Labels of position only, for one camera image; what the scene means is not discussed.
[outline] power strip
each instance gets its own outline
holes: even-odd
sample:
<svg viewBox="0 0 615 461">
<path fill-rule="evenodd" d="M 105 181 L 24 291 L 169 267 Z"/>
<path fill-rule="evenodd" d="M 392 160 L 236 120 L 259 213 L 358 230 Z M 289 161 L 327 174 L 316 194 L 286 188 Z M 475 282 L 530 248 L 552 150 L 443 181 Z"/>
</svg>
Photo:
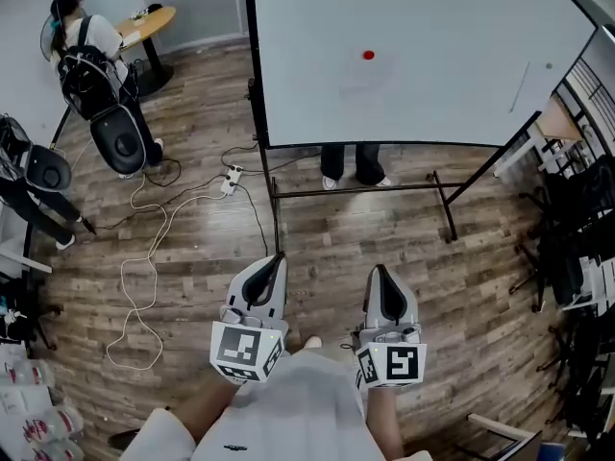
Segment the power strip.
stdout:
<svg viewBox="0 0 615 461">
<path fill-rule="evenodd" d="M 220 186 L 220 191 L 222 191 L 225 195 L 232 195 L 237 188 L 237 184 L 239 183 L 239 178 L 241 178 L 241 173 L 243 172 L 243 167 L 238 165 L 232 165 L 229 167 L 229 172 L 224 177 L 224 182 L 222 186 Z"/>
</svg>

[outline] small table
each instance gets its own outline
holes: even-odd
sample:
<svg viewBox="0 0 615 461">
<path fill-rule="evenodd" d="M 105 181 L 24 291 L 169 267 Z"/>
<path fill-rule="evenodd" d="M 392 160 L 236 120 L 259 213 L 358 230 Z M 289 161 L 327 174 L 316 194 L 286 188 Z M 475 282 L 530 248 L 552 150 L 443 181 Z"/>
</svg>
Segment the small table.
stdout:
<svg viewBox="0 0 615 461">
<path fill-rule="evenodd" d="M 156 47 L 152 42 L 152 35 L 166 26 L 175 16 L 175 7 L 162 7 L 157 11 L 142 17 L 144 22 L 139 26 L 131 19 L 125 20 L 121 24 L 115 26 L 118 33 L 124 39 L 137 31 L 140 32 L 140 37 L 131 42 L 127 46 L 123 46 L 120 51 L 126 51 L 140 42 L 143 43 L 147 59 L 150 61 L 149 70 L 145 70 L 138 76 L 138 95 L 139 97 L 149 96 L 160 90 L 173 77 L 173 67 L 171 65 L 163 65 L 160 63 Z"/>
<path fill-rule="evenodd" d="M 519 161 L 527 152 L 533 147 L 536 147 L 541 138 L 544 138 L 548 142 L 553 140 L 567 140 L 568 145 L 560 149 L 555 155 L 549 159 L 544 160 L 541 170 L 549 160 L 563 156 L 568 150 L 570 150 L 577 142 L 582 140 L 577 125 L 570 118 L 566 108 L 562 105 L 561 101 L 552 97 L 549 100 L 549 104 L 543 111 L 543 113 L 536 120 L 536 128 L 540 134 L 535 134 L 529 131 L 529 140 L 524 143 L 519 150 L 517 150 L 512 156 L 507 158 L 501 166 L 499 166 L 493 173 L 498 178 L 504 171 L 509 169 L 512 165 Z"/>
</svg>

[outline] wooden floor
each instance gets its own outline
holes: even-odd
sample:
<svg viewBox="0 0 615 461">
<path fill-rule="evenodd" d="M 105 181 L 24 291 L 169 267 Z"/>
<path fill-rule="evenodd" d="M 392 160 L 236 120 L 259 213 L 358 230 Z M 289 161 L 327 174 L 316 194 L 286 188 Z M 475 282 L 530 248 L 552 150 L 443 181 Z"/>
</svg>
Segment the wooden floor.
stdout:
<svg viewBox="0 0 615 461">
<path fill-rule="evenodd" d="M 150 183 L 135 197 L 137 205 L 167 200 L 182 190 L 224 172 L 220 155 L 233 146 L 253 145 L 254 125 L 244 99 L 251 76 L 249 50 L 192 51 L 166 57 L 175 65 L 172 81 L 144 103 L 154 136 L 165 155 L 182 164 L 172 186 Z M 71 118 L 58 147 L 72 163 L 89 140 L 86 124 Z M 317 152 L 284 150 L 270 155 L 275 166 Z M 443 182 L 464 181 L 491 154 L 488 148 L 447 146 L 382 147 L 381 162 L 395 182 L 421 182 L 438 169 Z M 347 153 L 347 178 L 354 170 Z M 259 170 L 258 152 L 226 157 Z M 152 169 L 159 182 L 176 167 Z M 273 223 L 263 176 L 242 179 L 263 224 L 269 251 Z M 69 198 L 96 226 L 109 226 L 132 214 L 130 196 L 140 175 L 120 180 L 89 146 L 74 170 Z M 318 188 L 318 158 L 277 171 L 282 189 Z M 184 194 L 220 194 L 219 182 Z M 530 311 L 533 287 L 510 297 L 511 283 L 528 270 L 513 251 L 537 219 L 537 211 L 517 197 L 518 188 L 483 176 L 453 204 L 459 240 L 446 244 L 447 224 L 437 191 L 340 195 L 288 200 L 282 206 L 283 248 L 288 255 L 291 341 L 321 335 L 331 354 L 348 360 L 338 347 L 362 319 L 367 274 L 377 263 L 398 272 L 416 292 L 423 339 L 428 344 L 425 381 L 398 398 L 408 453 L 427 448 L 435 461 L 464 459 L 454 443 L 474 432 L 465 423 L 471 412 L 565 440 L 564 425 L 545 427 L 557 408 L 548 389 L 550 374 L 536 366 L 555 352 L 547 332 L 560 315 L 547 295 L 541 315 Z M 53 241 L 36 234 L 35 258 L 53 266 L 43 287 L 44 300 L 63 306 L 63 314 L 43 325 L 58 344 L 49 358 L 61 392 L 86 418 L 82 442 L 87 459 L 115 459 L 106 446 L 110 434 L 142 425 L 152 408 L 173 405 L 208 369 L 210 323 L 218 316 L 233 276 L 264 256 L 254 212 L 241 190 L 223 201 L 186 205 L 153 258 L 159 274 L 158 300 L 143 319 L 163 339 L 164 353 L 151 369 L 114 367 L 106 345 L 117 339 L 130 304 L 120 286 L 123 260 L 144 257 L 160 229 L 159 210 L 137 215 L 114 230 L 94 236 L 76 227 L 77 243 L 58 253 Z M 153 299 L 153 273 L 147 263 L 127 266 L 126 285 L 139 306 Z M 114 350 L 115 360 L 146 366 L 156 339 L 132 319 L 128 336 Z"/>
</svg>

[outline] whiteboard stand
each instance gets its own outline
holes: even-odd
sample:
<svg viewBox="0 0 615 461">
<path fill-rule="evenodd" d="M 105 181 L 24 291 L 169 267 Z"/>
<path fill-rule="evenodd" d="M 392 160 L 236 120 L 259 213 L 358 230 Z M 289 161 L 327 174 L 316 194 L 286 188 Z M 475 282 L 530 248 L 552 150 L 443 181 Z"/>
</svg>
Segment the whiteboard stand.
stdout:
<svg viewBox="0 0 615 461">
<path fill-rule="evenodd" d="M 557 78 L 557 83 L 553 82 L 555 87 L 552 87 L 547 91 L 548 94 L 544 98 L 544 105 L 540 106 L 542 109 L 546 106 L 547 101 L 553 91 L 557 90 L 559 86 L 564 83 L 565 78 L 568 76 L 572 68 L 577 63 L 578 59 L 582 56 L 585 49 L 591 42 L 593 36 L 598 31 L 598 26 L 596 22 L 589 16 L 589 14 L 578 4 L 576 0 L 572 0 L 574 4 L 573 7 L 576 7 L 576 11 L 580 10 L 580 13 L 584 15 L 586 18 L 586 22 L 579 23 L 577 20 L 577 24 L 583 24 L 585 26 L 584 30 L 581 30 L 577 35 L 577 42 L 574 46 L 575 54 L 572 56 L 570 53 L 570 49 L 568 50 L 568 55 L 563 59 L 563 62 L 566 63 L 566 71 L 562 77 Z M 485 147 L 499 147 L 497 151 L 465 182 L 442 182 L 438 176 L 437 171 L 431 171 L 426 173 L 426 182 L 425 183 L 415 183 L 415 184 L 401 184 L 389 187 L 375 187 L 375 186 L 364 186 L 364 187 L 355 187 L 355 188 L 343 188 L 343 189 L 335 189 L 333 191 L 327 190 L 305 190 L 305 191 L 287 191 L 282 192 L 279 190 L 276 179 L 271 175 L 269 163 L 267 160 L 268 149 L 276 149 L 276 148 L 288 148 L 295 146 L 308 146 L 308 145 L 322 145 L 323 142 L 314 142 L 314 143 L 305 143 L 303 141 L 298 142 L 274 142 L 272 144 L 270 142 L 270 133 L 268 131 L 268 120 L 267 120 L 267 111 L 265 107 L 265 91 L 263 89 L 263 81 L 262 81 L 262 68 L 261 68 L 261 47 L 263 47 L 263 42 L 259 41 L 258 38 L 258 21 L 257 21 L 257 2 L 256 0 L 246 0 L 246 10 L 248 17 L 248 28 L 250 34 L 250 45 L 252 50 L 252 62 L 254 67 L 254 78 L 250 79 L 248 83 L 248 98 L 250 99 L 252 105 L 252 114 L 254 118 L 255 128 L 256 128 L 256 140 L 258 142 L 258 149 L 260 152 L 260 159 L 262 162 L 262 170 L 264 173 L 267 192 L 269 195 L 269 201 L 271 204 L 271 209 L 273 212 L 274 218 L 274 231 L 275 231 L 275 242 L 276 242 L 276 252 L 280 252 L 281 242 L 280 242 L 280 230 L 279 230 L 279 211 L 281 200 L 286 198 L 304 198 L 304 197 L 312 197 L 312 196 L 331 196 L 331 195 L 345 195 L 345 194 L 358 194 L 358 193 L 367 193 L 367 192 L 375 192 L 375 191 L 406 191 L 406 190 L 421 190 L 421 189 L 437 189 L 440 194 L 440 198 L 442 200 L 442 205 L 444 207 L 448 225 L 449 225 L 449 235 L 445 238 L 447 243 L 457 240 L 457 231 L 455 228 L 455 220 L 453 214 L 451 212 L 451 204 L 462 194 L 464 193 L 474 182 L 480 178 L 488 169 L 490 169 L 495 162 L 497 162 L 508 149 L 515 144 L 524 134 L 527 133 L 529 127 L 536 121 L 536 119 L 542 113 L 542 110 L 537 110 L 536 108 L 532 108 L 531 105 L 528 104 L 528 101 L 525 103 L 524 111 L 527 111 L 530 114 L 530 118 L 523 124 L 523 126 L 508 140 L 504 145 L 504 138 L 502 138 L 501 142 L 498 142 L 497 145 L 489 144 L 485 141 L 476 141 L 472 138 L 468 138 L 466 141 L 456 141 L 443 139 L 438 141 L 433 140 L 425 140 L 425 139 L 414 139 L 414 140 L 395 140 L 391 141 L 390 138 L 378 138 L 375 140 L 358 140 L 358 141 L 337 141 L 334 143 L 338 144 L 358 144 L 358 143 L 395 143 L 395 144 L 415 144 L 415 143 L 428 143 L 428 144 L 457 144 L 457 145 L 473 145 L 473 146 L 485 146 Z M 283 10 L 278 9 L 278 14 L 283 14 Z M 529 63 L 526 66 L 526 73 L 529 67 Z M 513 112 L 515 109 L 515 104 L 517 102 L 517 98 L 519 96 L 519 92 L 521 88 L 524 86 L 526 76 L 523 76 L 523 81 L 521 85 L 519 85 L 517 90 L 517 97 L 515 97 L 515 101 L 512 104 L 512 107 L 509 112 Z M 530 101 L 532 104 L 536 105 L 537 102 L 535 99 Z M 521 118 L 521 121 L 518 121 L 517 124 L 520 124 L 524 119 Z M 456 188 L 455 192 L 449 196 L 446 196 L 444 193 L 444 189 L 446 188 Z"/>
</svg>

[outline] whiteboard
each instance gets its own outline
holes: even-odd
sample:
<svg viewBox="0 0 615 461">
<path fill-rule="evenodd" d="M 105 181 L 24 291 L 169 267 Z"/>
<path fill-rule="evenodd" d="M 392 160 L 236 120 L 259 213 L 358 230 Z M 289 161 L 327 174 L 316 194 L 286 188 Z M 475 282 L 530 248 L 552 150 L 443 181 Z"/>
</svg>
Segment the whiteboard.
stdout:
<svg viewBox="0 0 615 461">
<path fill-rule="evenodd" d="M 572 0 L 256 0 L 256 19 L 271 146 L 503 145 L 596 30 Z"/>
</svg>

